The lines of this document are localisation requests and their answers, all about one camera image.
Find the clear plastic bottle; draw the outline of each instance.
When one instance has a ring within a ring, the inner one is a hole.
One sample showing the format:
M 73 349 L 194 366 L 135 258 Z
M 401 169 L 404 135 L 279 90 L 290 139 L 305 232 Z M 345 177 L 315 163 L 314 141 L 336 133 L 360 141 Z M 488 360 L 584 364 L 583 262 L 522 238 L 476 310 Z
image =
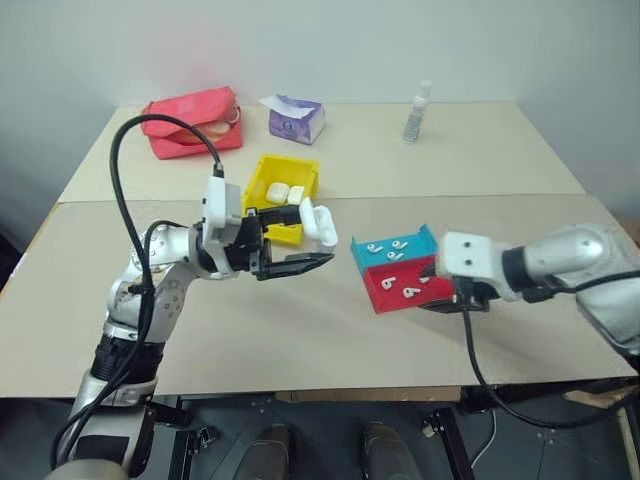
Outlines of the clear plastic bottle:
M 431 100 L 431 82 L 423 80 L 420 83 L 420 93 L 413 97 L 411 102 L 411 113 L 407 119 L 407 124 L 402 133 L 402 140 L 405 143 L 416 143 L 420 134 L 420 127 L 424 119 L 424 112 Z

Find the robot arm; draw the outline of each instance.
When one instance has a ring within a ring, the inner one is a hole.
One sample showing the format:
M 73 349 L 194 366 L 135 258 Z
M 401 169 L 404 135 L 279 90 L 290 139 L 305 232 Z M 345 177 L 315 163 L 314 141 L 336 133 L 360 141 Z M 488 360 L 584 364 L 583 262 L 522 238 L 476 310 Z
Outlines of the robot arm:
M 640 254 L 618 228 L 569 225 L 518 248 L 449 232 L 437 273 L 454 281 L 472 279 L 467 308 L 475 310 L 486 311 L 498 297 L 535 303 L 574 293 L 581 313 L 618 353 L 628 359 L 640 355 Z
M 152 225 L 146 234 L 150 238 L 142 236 L 149 245 L 146 251 L 155 286 L 153 316 L 143 347 L 126 379 L 100 403 L 81 432 L 75 432 L 79 429 L 77 422 L 67 430 L 54 452 L 55 465 L 60 467 L 48 478 L 121 478 L 83 476 L 103 471 L 109 475 L 119 472 L 129 478 L 144 471 L 153 440 L 155 412 L 149 402 L 157 384 L 156 372 L 189 285 L 197 278 L 234 278 L 240 271 L 248 271 L 258 280 L 298 275 L 331 260 L 331 250 L 337 243 L 331 213 L 326 207 L 313 207 L 305 200 L 300 209 L 248 209 L 247 216 L 242 217 L 240 188 L 212 176 L 203 199 L 201 221 L 189 228 L 170 222 Z M 301 224 L 302 217 L 311 230 L 315 227 L 332 235 L 314 237 L 320 252 L 298 253 L 273 262 L 269 240 L 263 234 L 274 223 Z M 134 348 L 143 301 L 141 277 L 142 265 L 134 250 L 127 268 L 110 290 L 102 338 L 93 365 L 83 376 L 71 417 L 96 399 Z M 118 468 L 103 468 L 105 461 Z

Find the red pouch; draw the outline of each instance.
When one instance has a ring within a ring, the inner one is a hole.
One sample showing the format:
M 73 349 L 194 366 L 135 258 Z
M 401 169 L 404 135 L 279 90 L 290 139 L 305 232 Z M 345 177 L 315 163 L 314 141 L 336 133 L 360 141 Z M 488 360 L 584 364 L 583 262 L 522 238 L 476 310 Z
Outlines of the red pouch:
M 142 113 L 171 115 L 194 125 L 218 150 L 242 146 L 240 107 L 236 105 L 236 94 L 229 87 L 151 102 Z M 144 122 L 142 133 L 149 137 L 151 149 L 160 159 L 207 151 L 196 136 L 172 123 Z

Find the yellow bin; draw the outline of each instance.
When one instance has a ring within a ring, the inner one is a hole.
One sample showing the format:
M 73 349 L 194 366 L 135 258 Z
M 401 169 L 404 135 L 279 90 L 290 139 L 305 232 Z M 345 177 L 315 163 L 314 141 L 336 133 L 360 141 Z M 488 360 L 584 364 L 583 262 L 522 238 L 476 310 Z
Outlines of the yellow bin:
M 318 193 L 318 162 L 301 160 L 299 158 L 280 157 L 264 154 L 258 161 L 256 171 L 242 195 L 242 211 L 246 215 L 247 208 L 257 209 L 277 207 L 267 202 L 266 195 L 269 185 L 273 182 L 286 183 L 289 186 L 302 185 L 304 197 L 316 198 Z M 271 225 L 265 235 L 274 242 L 288 245 L 300 245 L 302 242 L 302 225 L 285 227 Z

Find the table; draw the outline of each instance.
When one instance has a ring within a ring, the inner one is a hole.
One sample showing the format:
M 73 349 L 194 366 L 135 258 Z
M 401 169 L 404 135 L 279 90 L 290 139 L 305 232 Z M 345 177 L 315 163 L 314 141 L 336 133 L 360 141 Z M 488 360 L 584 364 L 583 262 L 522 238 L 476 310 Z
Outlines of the table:
M 0 396 L 73 396 L 90 365 L 107 291 L 130 248 L 112 201 L 108 149 L 139 110 L 116 110 L 2 292 L 0 361 L 18 367 L 0 371 Z M 222 152 L 228 181 L 246 184 L 263 152 L 319 160 L 320 197 L 341 236 L 337 255 L 297 278 L 195 282 L 157 394 L 476 384 L 458 316 L 373 313 L 351 235 L 365 241 L 427 223 L 436 236 L 457 229 L 516 245 L 566 223 L 615 222 L 514 104 L 433 105 L 420 142 L 409 146 L 399 140 L 407 110 L 327 105 L 327 129 L 306 147 L 271 137 L 263 107 L 243 107 L 246 145 Z M 121 159 L 138 228 L 200 218 L 206 156 L 158 161 L 136 129 Z M 495 383 L 633 375 L 570 297 L 496 302 L 474 325 Z
M 366 241 L 410 233 L 426 222 L 436 236 L 464 229 L 518 245 L 572 221 L 615 223 L 585 195 L 325 203 L 342 235 L 327 265 L 301 277 L 256 282 L 243 274 L 191 285 L 165 349 L 157 394 L 476 384 L 459 315 L 373 312 L 349 252 L 351 235 Z M 136 219 L 151 214 L 185 223 L 199 218 L 200 208 L 197 201 L 131 205 Z M 19 365 L 19 374 L 0 369 L 0 395 L 75 394 L 128 248 L 112 202 L 55 210 L 0 301 L 0 362 Z M 490 315 L 473 320 L 479 362 L 492 383 L 633 375 L 571 296 L 536 305 L 494 302 Z
M 414 145 L 400 136 L 407 105 L 327 105 L 312 146 L 274 137 L 268 111 L 243 107 L 245 145 L 221 152 L 227 181 L 246 186 L 263 153 L 320 162 L 320 198 L 584 193 L 514 103 L 433 104 Z M 119 108 L 60 196 L 112 200 L 108 153 L 115 131 L 140 107 Z M 211 172 L 208 155 L 159 161 L 139 128 L 123 142 L 120 172 L 131 200 L 196 200 Z

